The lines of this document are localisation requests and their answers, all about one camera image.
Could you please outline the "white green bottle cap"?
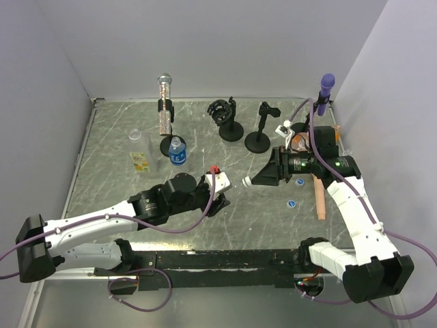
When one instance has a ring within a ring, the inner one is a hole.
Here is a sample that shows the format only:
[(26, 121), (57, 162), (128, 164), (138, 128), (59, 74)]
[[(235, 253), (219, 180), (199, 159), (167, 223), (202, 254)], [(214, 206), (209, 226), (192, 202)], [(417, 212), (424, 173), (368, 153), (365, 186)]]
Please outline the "white green bottle cap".
[(242, 184), (246, 187), (249, 188), (252, 186), (252, 182), (251, 182), (251, 178), (249, 176), (246, 176), (245, 178), (242, 179)]

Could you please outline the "white blue Pocari cap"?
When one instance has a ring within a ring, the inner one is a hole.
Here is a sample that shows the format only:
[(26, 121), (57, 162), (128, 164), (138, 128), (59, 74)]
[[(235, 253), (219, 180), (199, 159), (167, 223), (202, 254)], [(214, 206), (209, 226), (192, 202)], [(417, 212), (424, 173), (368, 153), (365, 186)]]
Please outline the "white blue Pocari cap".
[(289, 201), (287, 202), (287, 207), (288, 207), (288, 208), (294, 208), (295, 206), (296, 206), (296, 203), (295, 203), (294, 200), (289, 200)]

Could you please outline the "blue label water bottle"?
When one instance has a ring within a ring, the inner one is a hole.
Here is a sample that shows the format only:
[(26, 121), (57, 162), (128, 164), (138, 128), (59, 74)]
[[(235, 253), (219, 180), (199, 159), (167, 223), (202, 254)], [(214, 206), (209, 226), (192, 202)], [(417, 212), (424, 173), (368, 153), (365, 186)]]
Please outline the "blue label water bottle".
[(169, 158), (171, 164), (175, 166), (182, 166), (186, 162), (186, 144), (177, 136), (171, 139)]

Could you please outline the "clear white-capped tea bottle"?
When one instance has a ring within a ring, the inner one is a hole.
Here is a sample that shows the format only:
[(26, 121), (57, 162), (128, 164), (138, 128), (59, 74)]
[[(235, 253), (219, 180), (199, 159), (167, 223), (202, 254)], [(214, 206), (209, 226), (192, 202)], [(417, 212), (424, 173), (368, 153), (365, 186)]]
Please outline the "clear white-capped tea bottle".
[(128, 153), (135, 170), (139, 173), (156, 173), (158, 162), (150, 136), (136, 128), (129, 132), (128, 139)]

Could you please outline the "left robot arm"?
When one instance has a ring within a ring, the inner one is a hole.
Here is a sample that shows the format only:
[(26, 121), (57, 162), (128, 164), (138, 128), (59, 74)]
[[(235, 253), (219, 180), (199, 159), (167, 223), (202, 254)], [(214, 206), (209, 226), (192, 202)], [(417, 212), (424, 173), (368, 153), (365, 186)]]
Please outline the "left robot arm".
[(26, 218), (16, 237), (20, 282), (37, 282), (57, 271), (94, 267), (125, 275), (135, 266), (127, 241), (97, 245), (99, 238), (145, 228), (164, 232), (173, 215), (201, 210), (201, 218), (213, 217), (229, 205), (231, 189), (226, 173), (207, 172), (200, 180), (177, 174), (163, 184), (141, 191), (116, 205), (67, 219)]

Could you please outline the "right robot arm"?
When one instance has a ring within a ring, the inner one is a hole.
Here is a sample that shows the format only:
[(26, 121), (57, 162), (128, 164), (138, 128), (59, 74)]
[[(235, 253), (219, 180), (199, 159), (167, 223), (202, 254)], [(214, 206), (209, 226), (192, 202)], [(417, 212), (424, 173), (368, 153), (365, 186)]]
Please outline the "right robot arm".
[(319, 153), (293, 153), (283, 146), (274, 147), (268, 163), (246, 186), (277, 186), (294, 174), (313, 174), (322, 181), (339, 209), (355, 254), (334, 247), (325, 238), (307, 238), (298, 248), (297, 263), (306, 272), (318, 267), (342, 282), (349, 298), (362, 303), (399, 294), (414, 270), (410, 256), (399, 254), (384, 233), (369, 203), (364, 181), (355, 160), (340, 156), (331, 126), (317, 126), (309, 141)]

